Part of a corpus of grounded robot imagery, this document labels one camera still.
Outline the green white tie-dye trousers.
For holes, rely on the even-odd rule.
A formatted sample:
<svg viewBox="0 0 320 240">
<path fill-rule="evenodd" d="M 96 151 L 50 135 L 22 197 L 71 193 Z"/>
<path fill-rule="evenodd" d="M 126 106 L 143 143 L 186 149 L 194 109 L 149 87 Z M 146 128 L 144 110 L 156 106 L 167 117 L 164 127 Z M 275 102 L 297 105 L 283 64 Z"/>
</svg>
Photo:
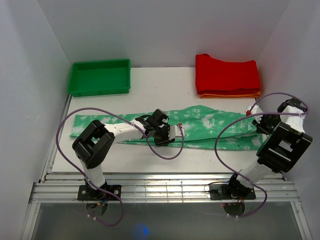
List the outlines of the green white tie-dye trousers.
<svg viewBox="0 0 320 240">
<path fill-rule="evenodd" d="M 227 112 L 203 105 L 190 106 L 181 110 L 165 112 L 170 125 L 182 124 L 185 132 L 184 147 L 190 149 L 214 149 L 218 134 L 230 123 L 243 117 L 237 112 Z M 93 120 L 103 124 L 120 124 L 122 120 L 108 114 L 76 115 L 70 138 L 76 139 Z M 263 142 L 261 134 L 256 132 L 252 119 L 242 120 L 229 127 L 219 138 L 217 148 L 227 151 L 257 150 Z"/>
</svg>

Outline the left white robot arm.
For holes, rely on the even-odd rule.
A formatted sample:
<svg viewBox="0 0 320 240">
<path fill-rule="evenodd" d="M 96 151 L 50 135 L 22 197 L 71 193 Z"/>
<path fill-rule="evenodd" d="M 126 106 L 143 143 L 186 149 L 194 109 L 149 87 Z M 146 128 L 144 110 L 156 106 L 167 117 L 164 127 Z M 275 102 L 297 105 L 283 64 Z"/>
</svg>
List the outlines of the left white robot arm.
<svg viewBox="0 0 320 240">
<path fill-rule="evenodd" d="M 144 136 L 152 138 L 157 147 L 167 146 L 181 138 L 184 133 L 177 125 L 166 122 L 168 115 L 160 109 L 151 115 L 136 117 L 129 123 L 103 124 L 95 119 L 73 142 L 72 148 L 80 159 L 90 184 L 85 180 L 87 192 L 95 200 L 103 199 L 108 185 L 103 178 L 102 162 L 113 144 L 139 140 Z"/>
</svg>

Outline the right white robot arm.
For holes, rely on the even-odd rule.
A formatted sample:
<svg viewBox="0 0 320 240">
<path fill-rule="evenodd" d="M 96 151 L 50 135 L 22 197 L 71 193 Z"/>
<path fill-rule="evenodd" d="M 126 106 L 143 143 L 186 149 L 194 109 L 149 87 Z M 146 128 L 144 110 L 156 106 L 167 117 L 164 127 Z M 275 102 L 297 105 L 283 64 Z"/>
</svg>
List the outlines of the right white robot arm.
<svg viewBox="0 0 320 240">
<path fill-rule="evenodd" d="M 287 173 L 311 145 L 313 138 L 305 133 L 303 123 L 307 107 L 292 97 L 278 108 L 285 115 L 263 114 L 255 116 L 252 124 L 258 134 L 266 135 L 258 149 L 257 160 L 234 173 L 225 187 L 225 193 L 232 199 L 246 198 L 253 192 L 253 184 L 265 176 Z"/>
</svg>

